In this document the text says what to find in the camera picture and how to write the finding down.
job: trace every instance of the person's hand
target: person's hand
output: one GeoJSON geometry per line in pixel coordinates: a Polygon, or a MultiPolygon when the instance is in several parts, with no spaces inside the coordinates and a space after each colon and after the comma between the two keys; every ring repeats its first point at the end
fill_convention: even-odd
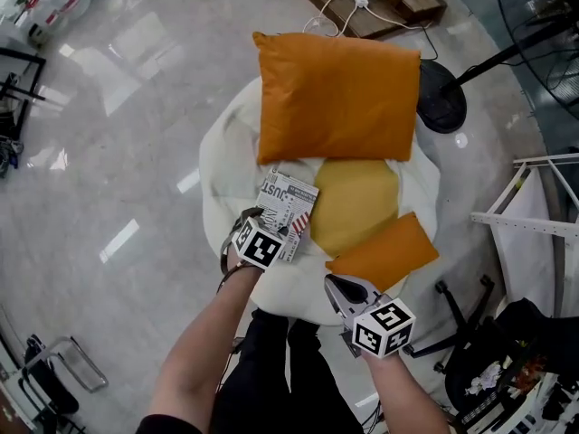
{"type": "Polygon", "coordinates": [[[362,350],[362,358],[365,360],[365,362],[368,364],[370,368],[373,367],[389,368],[392,366],[396,366],[397,364],[402,362],[402,358],[400,357],[400,354],[397,352],[394,352],[393,354],[390,354],[383,358],[378,358],[374,354],[370,354],[369,352],[362,350]]]}
{"type": "MultiPolygon", "coordinates": [[[[240,258],[237,255],[237,251],[235,250],[233,244],[231,244],[229,246],[229,249],[227,250],[227,269],[231,270],[233,267],[237,265],[239,261],[240,258]]],[[[248,275],[251,275],[252,277],[259,278],[261,276],[261,273],[263,273],[263,270],[260,269],[259,267],[251,265],[250,267],[244,267],[243,269],[239,270],[239,272],[240,273],[244,272],[248,275]]]]}

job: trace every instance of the yellow cushion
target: yellow cushion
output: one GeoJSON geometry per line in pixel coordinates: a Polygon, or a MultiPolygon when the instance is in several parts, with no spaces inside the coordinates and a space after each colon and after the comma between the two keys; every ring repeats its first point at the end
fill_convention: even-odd
{"type": "Polygon", "coordinates": [[[384,292],[438,256],[416,214],[411,212],[337,259],[326,262],[326,267],[336,275],[367,279],[384,292]]]}
{"type": "Polygon", "coordinates": [[[254,33],[253,40],[262,79],[259,164],[410,159],[420,52],[307,33],[254,33]]]}
{"type": "Polygon", "coordinates": [[[314,186],[310,234],[332,258],[398,217],[398,177],[384,160],[327,159],[314,186]]]}

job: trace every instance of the left hand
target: left hand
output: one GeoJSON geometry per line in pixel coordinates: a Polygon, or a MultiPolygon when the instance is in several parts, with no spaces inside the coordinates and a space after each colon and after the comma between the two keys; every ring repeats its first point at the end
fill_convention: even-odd
{"type": "MultiPolygon", "coordinates": [[[[239,261],[240,258],[237,255],[237,251],[235,250],[233,244],[230,244],[229,249],[227,250],[227,269],[231,270],[233,267],[235,267],[235,265],[237,265],[239,261]]],[[[257,275],[258,277],[260,277],[263,273],[262,269],[253,265],[244,267],[241,271],[251,272],[253,275],[257,275]]]]}

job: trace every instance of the marker cube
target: marker cube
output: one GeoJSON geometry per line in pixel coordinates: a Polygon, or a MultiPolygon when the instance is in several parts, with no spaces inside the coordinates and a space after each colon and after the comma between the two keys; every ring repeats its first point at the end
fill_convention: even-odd
{"type": "Polygon", "coordinates": [[[269,230],[260,218],[252,217],[245,221],[233,240],[240,259],[264,270],[275,262],[285,244],[286,241],[279,233],[269,230]]]}
{"type": "Polygon", "coordinates": [[[399,298],[354,318],[352,344],[379,358],[410,343],[416,316],[399,298]]]}

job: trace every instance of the black fan base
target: black fan base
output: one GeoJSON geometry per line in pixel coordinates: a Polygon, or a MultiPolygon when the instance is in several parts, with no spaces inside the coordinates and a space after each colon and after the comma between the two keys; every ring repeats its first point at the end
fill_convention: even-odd
{"type": "Polygon", "coordinates": [[[441,88],[456,78],[436,61],[422,60],[418,115],[424,125],[440,134],[450,134],[464,124],[467,100],[462,87],[442,92],[441,88]]]}

